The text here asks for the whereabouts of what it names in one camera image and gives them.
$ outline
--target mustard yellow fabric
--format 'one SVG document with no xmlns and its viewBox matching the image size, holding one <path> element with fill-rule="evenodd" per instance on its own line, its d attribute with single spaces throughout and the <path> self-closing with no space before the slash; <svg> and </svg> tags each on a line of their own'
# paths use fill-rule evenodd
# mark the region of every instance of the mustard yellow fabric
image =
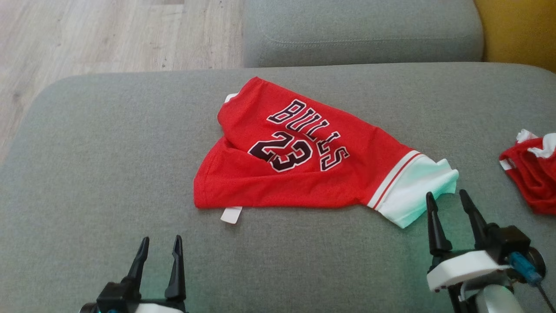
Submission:
<svg viewBox="0 0 556 313">
<path fill-rule="evenodd" d="M 556 72 L 556 0 L 475 0 L 488 62 L 530 64 Z"/>
</svg>

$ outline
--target gray cushion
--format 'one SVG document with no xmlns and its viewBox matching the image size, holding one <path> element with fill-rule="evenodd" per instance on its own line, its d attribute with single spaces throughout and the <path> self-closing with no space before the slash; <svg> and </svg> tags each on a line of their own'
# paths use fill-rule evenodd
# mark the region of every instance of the gray cushion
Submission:
<svg viewBox="0 0 556 313">
<path fill-rule="evenodd" d="M 472 0 L 249 0 L 247 67 L 480 61 Z"/>
<path fill-rule="evenodd" d="M 449 312 L 431 293 L 426 218 L 400 229 L 373 210 L 198 211 L 192 183 L 222 135 L 225 96 L 260 76 L 380 126 L 460 170 L 488 222 L 515 224 L 543 253 L 554 299 L 556 219 L 534 215 L 498 164 L 521 128 L 554 131 L 556 75 L 492 63 L 409 63 L 106 74 L 64 79 L 36 99 L 0 172 L 0 307 L 77 312 L 126 273 L 143 236 L 144 297 L 162 297 L 174 236 L 190 312 Z M 440 217 L 471 248 L 459 199 Z M 528 312 L 545 306 L 517 286 Z"/>
</svg>

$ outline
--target wooden floor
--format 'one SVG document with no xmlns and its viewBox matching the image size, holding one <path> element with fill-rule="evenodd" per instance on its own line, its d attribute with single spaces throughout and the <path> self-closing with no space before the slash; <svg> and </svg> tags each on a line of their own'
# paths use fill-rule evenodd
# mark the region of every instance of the wooden floor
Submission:
<svg viewBox="0 0 556 313">
<path fill-rule="evenodd" d="M 71 75 L 241 67 L 243 0 L 0 0 L 0 164 L 36 95 Z"/>
</svg>

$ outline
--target blue connector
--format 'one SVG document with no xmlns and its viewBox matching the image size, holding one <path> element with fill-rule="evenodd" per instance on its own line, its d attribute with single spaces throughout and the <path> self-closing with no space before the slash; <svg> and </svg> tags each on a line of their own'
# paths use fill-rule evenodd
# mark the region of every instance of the blue connector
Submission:
<svg viewBox="0 0 556 313">
<path fill-rule="evenodd" d="M 510 253 L 510 265 L 520 273 L 527 283 L 533 287 L 537 287 L 540 281 L 543 279 L 537 269 L 519 252 Z"/>
</svg>

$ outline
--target red and white cloth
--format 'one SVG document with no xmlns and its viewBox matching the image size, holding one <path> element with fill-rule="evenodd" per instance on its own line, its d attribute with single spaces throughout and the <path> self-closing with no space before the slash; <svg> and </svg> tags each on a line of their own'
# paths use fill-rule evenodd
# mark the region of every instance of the red and white cloth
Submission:
<svg viewBox="0 0 556 313">
<path fill-rule="evenodd" d="M 500 155 L 500 165 L 539 214 L 556 214 L 556 133 L 537 137 L 521 130 L 515 145 Z"/>
<path fill-rule="evenodd" d="M 193 183 L 198 208 L 362 203 L 403 228 L 426 210 L 427 192 L 455 192 L 458 171 L 445 159 L 258 77 L 228 96 L 218 121 L 224 136 Z"/>
</svg>

